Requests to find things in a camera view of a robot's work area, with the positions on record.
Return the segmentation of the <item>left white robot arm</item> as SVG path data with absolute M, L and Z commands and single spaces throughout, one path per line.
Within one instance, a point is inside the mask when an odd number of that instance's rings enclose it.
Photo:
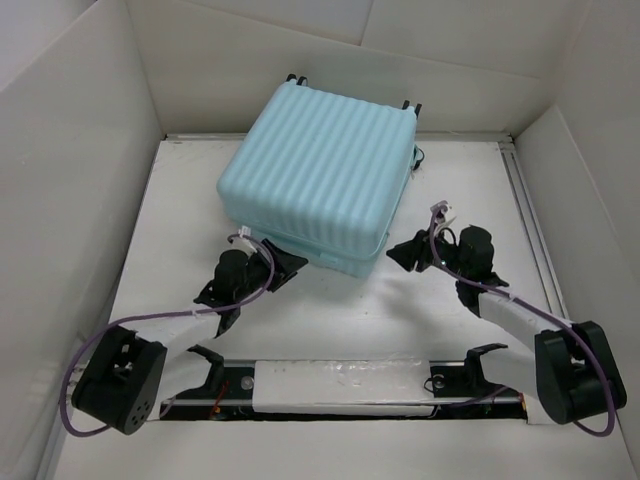
M 222 389 L 224 359 L 204 341 L 225 334 L 243 306 L 277 291 L 308 263 L 267 239 L 232 234 L 228 240 L 232 246 L 220 254 L 194 308 L 112 321 L 74 355 L 88 362 L 77 381 L 69 373 L 63 377 L 59 411 L 68 433 L 94 434 L 71 424 L 71 409 L 101 422 L 100 432 L 131 435 L 183 391 L 208 397 Z

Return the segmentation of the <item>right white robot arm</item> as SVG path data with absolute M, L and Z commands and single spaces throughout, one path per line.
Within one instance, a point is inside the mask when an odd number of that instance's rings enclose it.
M 606 437 L 627 394 L 602 327 L 571 323 L 511 294 L 493 270 L 491 234 L 469 226 L 448 242 L 444 232 L 420 230 L 386 255 L 407 272 L 437 267 L 455 280 L 459 301 L 471 313 L 525 345 L 520 355 L 504 343 L 468 350 L 462 381 L 488 399 L 510 388 L 536 398 L 547 416 Z

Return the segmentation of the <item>light blue hardshell suitcase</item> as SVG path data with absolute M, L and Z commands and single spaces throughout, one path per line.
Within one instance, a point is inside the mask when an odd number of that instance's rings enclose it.
M 420 162 L 421 108 L 313 89 L 289 75 L 217 182 L 226 215 L 316 266 L 368 277 Z

